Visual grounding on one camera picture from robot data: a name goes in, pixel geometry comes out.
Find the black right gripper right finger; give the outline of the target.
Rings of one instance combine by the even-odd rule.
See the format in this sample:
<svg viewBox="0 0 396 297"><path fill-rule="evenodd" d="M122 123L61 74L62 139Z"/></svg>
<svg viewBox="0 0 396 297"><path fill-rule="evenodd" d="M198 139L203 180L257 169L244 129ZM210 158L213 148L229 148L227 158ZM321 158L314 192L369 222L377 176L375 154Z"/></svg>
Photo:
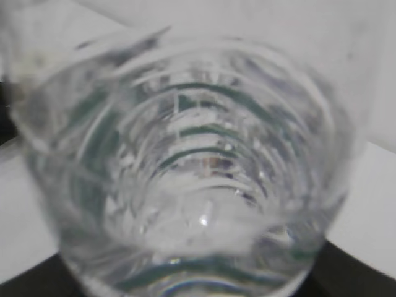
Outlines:
<svg viewBox="0 0 396 297"><path fill-rule="evenodd" d="M297 297L395 297L395 280L326 242Z"/></svg>

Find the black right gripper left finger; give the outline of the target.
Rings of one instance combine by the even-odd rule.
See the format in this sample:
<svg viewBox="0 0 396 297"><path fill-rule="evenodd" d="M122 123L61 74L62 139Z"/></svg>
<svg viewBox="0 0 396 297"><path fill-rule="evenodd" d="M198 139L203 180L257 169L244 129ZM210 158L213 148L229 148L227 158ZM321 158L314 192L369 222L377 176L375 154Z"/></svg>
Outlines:
<svg viewBox="0 0 396 297"><path fill-rule="evenodd" d="M1 284L1 296L67 297L85 296L59 254Z"/></svg>

